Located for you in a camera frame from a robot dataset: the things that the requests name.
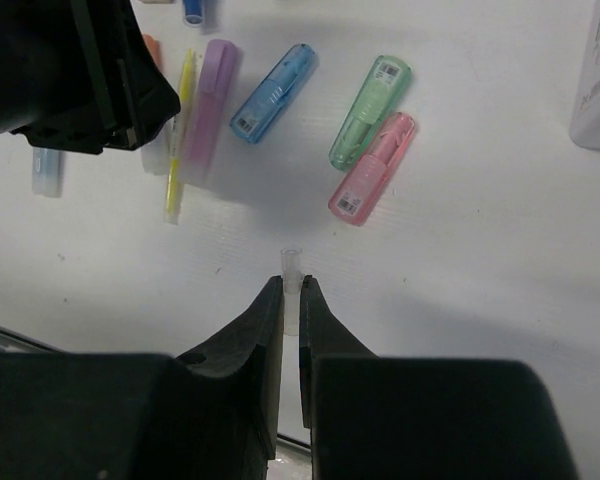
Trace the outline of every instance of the yellow pencil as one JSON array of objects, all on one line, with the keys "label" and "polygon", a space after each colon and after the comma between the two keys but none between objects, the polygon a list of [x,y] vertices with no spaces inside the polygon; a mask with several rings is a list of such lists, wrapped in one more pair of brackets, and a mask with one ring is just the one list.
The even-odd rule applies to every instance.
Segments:
[{"label": "yellow pencil", "polygon": [[180,163],[180,148],[184,137],[189,115],[191,113],[191,97],[194,91],[193,52],[187,50],[182,65],[178,95],[180,97],[180,113],[173,118],[171,130],[171,146],[169,149],[169,176],[167,177],[167,195],[164,207],[164,221],[173,225],[178,224],[180,202],[182,201],[182,184],[178,181],[178,165]]}]

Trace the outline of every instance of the white table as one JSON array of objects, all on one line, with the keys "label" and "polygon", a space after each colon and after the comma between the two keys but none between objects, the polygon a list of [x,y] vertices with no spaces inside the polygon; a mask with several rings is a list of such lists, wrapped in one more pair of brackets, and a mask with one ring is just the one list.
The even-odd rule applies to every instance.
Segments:
[{"label": "white table", "polygon": [[[134,8],[177,83],[187,47],[244,51],[230,115],[295,43],[321,64],[257,147],[222,132],[209,188],[162,223],[139,154],[69,155],[59,200],[33,197],[31,149],[0,136],[0,325],[75,351],[172,354],[241,313],[299,245],[332,310],[397,356],[521,359],[555,400],[579,469],[600,478],[600,153],[567,136],[592,1],[225,0],[216,32],[181,6]],[[407,159],[366,226],[326,203],[327,153],[378,54],[416,80]],[[281,431],[307,440],[297,339]]]}]

